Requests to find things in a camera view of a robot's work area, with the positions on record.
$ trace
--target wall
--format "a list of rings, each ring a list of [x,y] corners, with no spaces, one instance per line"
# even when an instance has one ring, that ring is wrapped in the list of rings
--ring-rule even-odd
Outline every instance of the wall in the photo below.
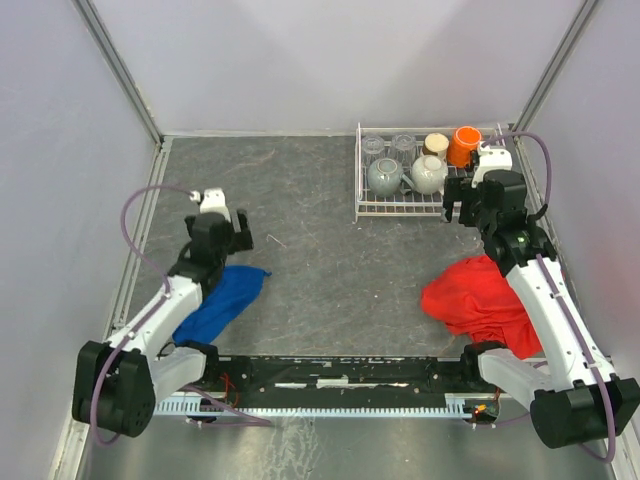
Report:
[[[94,0],[164,132],[515,120],[580,0]]]
[[[0,5],[0,461],[45,478],[75,360],[124,265],[119,209],[154,145],[68,0]]]
[[[531,131],[551,151],[550,215],[585,321],[619,372],[640,380],[640,3],[601,3]]]

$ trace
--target cloth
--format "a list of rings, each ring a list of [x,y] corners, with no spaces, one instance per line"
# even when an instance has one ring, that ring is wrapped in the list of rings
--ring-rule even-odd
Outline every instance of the cloth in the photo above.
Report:
[[[504,343],[520,359],[542,350],[520,299],[486,255],[449,267],[422,290],[421,305],[455,335]]]
[[[213,292],[173,332],[173,341],[176,345],[187,340],[211,343],[231,320],[258,298],[264,277],[269,276],[271,273],[260,268],[225,267]]]

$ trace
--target dish rack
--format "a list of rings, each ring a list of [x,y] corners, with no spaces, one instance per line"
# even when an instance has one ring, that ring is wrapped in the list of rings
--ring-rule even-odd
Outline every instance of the dish rack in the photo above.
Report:
[[[502,135],[502,127],[497,124],[495,127],[478,128],[485,139]],[[391,144],[391,138],[399,133],[408,133],[416,137],[416,146],[422,149],[424,139],[430,133],[442,133],[451,140],[455,127],[443,128],[370,128],[362,127],[358,123],[356,131],[356,184],[355,184],[355,209],[356,222],[360,217],[439,217],[442,213],[442,195],[439,192],[433,195],[423,195],[418,192],[410,192],[406,195],[401,193],[393,197],[378,197],[370,189],[367,183],[367,168],[362,158],[362,139],[367,135],[380,135],[384,138],[385,148]],[[473,172],[467,172],[463,168],[449,167],[449,176],[467,177],[473,176]],[[405,173],[409,175],[411,168],[404,166]],[[454,216],[458,216],[459,206],[454,206]]]

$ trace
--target orange mug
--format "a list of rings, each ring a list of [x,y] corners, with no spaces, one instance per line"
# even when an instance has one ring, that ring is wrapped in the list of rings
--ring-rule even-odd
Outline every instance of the orange mug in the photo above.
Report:
[[[471,163],[471,152],[481,141],[482,133],[477,128],[466,126],[456,129],[447,151],[447,160],[455,167],[466,167]]]

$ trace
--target white gear rack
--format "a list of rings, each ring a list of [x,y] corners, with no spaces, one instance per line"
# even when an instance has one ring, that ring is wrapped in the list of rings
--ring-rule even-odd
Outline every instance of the white gear rack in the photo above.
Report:
[[[485,139],[502,134],[502,127],[497,124],[495,127],[477,127]],[[443,128],[370,128],[362,127],[358,123],[356,131],[355,147],[355,211],[356,221],[360,217],[440,217],[442,213],[442,195],[422,195],[417,192],[410,192],[407,195],[401,193],[393,197],[378,197],[369,189],[367,183],[367,168],[365,159],[362,156],[362,139],[367,135],[380,135],[384,140],[385,148],[391,144],[391,138],[400,133],[408,133],[416,137],[418,152],[421,151],[424,139],[430,133],[442,133],[451,139],[455,127]],[[409,175],[411,168],[404,166],[405,173]],[[449,165],[449,176],[471,177],[473,173],[466,172],[463,168],[456,168]],[[459,214],[458,208],[454,209],[454,215]]]
[[[214,398],[222,399],[222,393],[210,393]],[[154,415],[217,417],[234,416],[233,413],[202,408],[200,397],[196,393],[178,392],[160,402]],[[238,411],[255,417],[325,417],[325,418],[471,418],[465,413],[463,398],[445,397],[446,406],[442,408],[239,408]]]

